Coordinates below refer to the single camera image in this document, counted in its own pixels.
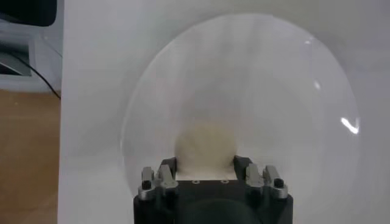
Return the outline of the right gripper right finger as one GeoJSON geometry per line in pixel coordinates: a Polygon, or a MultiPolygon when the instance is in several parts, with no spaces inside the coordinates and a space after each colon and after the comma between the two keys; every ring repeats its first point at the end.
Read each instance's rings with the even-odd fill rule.
{"type": "Polygon", "coordinates": [[[248,157],[235,156],[233,159],[237,180],[261,195],[268,195],[276,200],[288,198],[288,187],[275,166],[267,165],[260,170],[248,157]]]}

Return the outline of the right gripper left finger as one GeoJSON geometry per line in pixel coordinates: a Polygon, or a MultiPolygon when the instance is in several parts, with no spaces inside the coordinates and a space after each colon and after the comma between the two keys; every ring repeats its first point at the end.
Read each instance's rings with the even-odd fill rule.
{"type": "Polygon", "coordinates": [[[164,159],[157,173],[151,167],[141,171],[141,185],[138,187],[138,198],[143,201],[155,200],[167,194],[176,194],[179,182],[176,180],[177,160],[175,157],[164,159]]]}

